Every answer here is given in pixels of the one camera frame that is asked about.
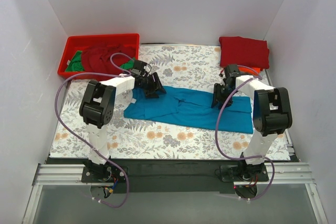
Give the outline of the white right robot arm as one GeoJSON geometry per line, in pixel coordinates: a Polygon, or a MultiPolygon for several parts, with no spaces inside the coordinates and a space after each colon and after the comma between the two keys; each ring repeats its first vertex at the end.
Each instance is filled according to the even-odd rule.
{"type": "Polygon", "coordinates": [[[269,148],[278,135],[292,126],[292,113],[289,93],[286,88],[275,88],[261,82],[260,75],[248,75],[239,71],[237,64],[227,65],[220,73],[223,83],[214,85],[212,107],[220,108],[215,125],[215,143],[218,151],[225,157],[239,161],[247,167],[259,166],[268,158],[269,148]],[[238,91],[243,92],[253,100],[253,125],[255,131],[248,147],[241,157],[226,155],[218,142],[218,128],[222,114],[233,96],[238,91]]]}

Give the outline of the teal blue t-shirt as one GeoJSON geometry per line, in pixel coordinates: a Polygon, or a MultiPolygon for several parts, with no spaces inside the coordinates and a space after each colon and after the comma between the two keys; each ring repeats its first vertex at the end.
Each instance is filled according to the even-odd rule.
{"type": "MultiPolygon", "coordinates": [[[[179,126],[215,130],[219,109],[211,108],[209,92],[165,86],[166,93],[147,99],[141,89],[133,90],[134,103],[124,110],[124,117],[179,126]]],[[[233,97],[233,104],[224,109],[218,129],[226,132],[253,133],[250,98],[233,97]]]]}

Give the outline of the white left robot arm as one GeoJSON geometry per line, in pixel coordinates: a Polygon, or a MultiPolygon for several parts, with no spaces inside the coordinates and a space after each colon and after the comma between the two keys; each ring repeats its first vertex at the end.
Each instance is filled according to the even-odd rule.
{"type": "Polygon", "coordinates": [[[125,73],[111,75],[106,81],[90,81],[80,105],[79,114],[87,127],[89,144],[92,146],[89,161],[104,165],[110,154],[107,147],[107,124],[113,116],[115,99],[118,95],[139,88],[146,98],[158,98],[165,93],[156,72],[150,73],[148,64],[136,60],[125,73]]]}

